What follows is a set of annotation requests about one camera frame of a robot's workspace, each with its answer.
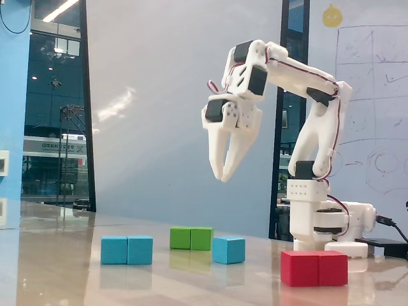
yellow sticker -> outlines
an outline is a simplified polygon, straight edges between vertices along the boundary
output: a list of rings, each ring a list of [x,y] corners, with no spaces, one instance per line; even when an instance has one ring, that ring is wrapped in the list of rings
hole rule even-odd
[[[338,27],[343,21],[342,12],[332,4],[323,13],[323,24],[326,27]]]

glass window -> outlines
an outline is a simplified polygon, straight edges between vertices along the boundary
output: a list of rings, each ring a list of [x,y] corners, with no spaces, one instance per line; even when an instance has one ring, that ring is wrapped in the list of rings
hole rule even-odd
[[[78,1],[43,21],[66,2],[34,2],[22,199],[72,206],[89,199]]]

black cable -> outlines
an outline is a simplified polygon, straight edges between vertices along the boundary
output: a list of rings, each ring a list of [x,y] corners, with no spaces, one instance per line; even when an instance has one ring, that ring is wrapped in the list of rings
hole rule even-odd
[[[23,30],[23,31],[20,31],[20,32],[15,32],[15,31],[11,30],[11,29],[4,23],[3,14],[1,13],[1,4],[0,4],[0,19],[1,19],[1,22],[3,23],[3,25],[6,27],[6,29],[9,30],[9,32],[11,32],[11,33],[13,33],[13,34],[21,34],[21,33],[23,33],[23,32],[26,31],[26,29],[28,28],[28,25],[30,24],[30,20],[31,20],[31,6],[32,6],[32,4],[33,4],[33,0],[30,0],[30,12],[29,12],[29,14],[28,14],[27,24],[25,25],[24,30]]]
[[[408,243],[408,238],[404,235],[404,233],[402,233],[401,229],[397,226],[393,219],[378,215],[375,220],[377,223],[395,228],[400,233],[401,237]]]

table surface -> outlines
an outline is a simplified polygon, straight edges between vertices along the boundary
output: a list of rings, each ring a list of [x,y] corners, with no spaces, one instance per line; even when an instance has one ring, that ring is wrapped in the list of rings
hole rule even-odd
[[[408,299],[402,259],[350,260],[367,271],[349,273],[341,288],[289,288],[280,282],[280,253],[291,243],[245,237],[245,263],[222,265],[210,252],[169,250],[169,224],[34,203],[22,203],[21,216],[19,226],[0,230],[1,305],[384,306]],[[153,236],[153,264],[101,266],[104,235]]]

white robotic arm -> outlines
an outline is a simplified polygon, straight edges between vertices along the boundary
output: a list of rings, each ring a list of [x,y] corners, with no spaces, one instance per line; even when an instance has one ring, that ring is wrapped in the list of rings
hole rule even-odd
[[[310,159],[318,148],[313,173],[324,177],[330,171],[351,87],[337,83],[328,73],[291,59],[285,48],[261,40],[248,41],[229,51],[222,92],[213,81],[208,83],[215,94],[209,97],[201,118],[208,130],[210,164],[215,177],[228,181],[257,138],[262,112],[256,103],[264,99],[267,82],[314,99],[295,145],[289,172],[295,176],[296,162]]]
[[[223,91],[213,81],[207,84],[214,95],[201,111],[201,119],[208,130],[215,177],[228,181],[255,142],[262,120],[256,103],[264,99],[267,82],[313,99],[288,167],[294,176],[287,190],[294,250],[333,249],[351,257],[367,257],[367,245],[354,239],[361,238],[363,230],[372,230],[375,209],[366,203],[342,203],[327,194],[326,177],[332,170],[351,87],[289,58],[288,51],[275,43],[255,40],[232,48],[222,78]],[[311,161],[316,149],[316,160]]]

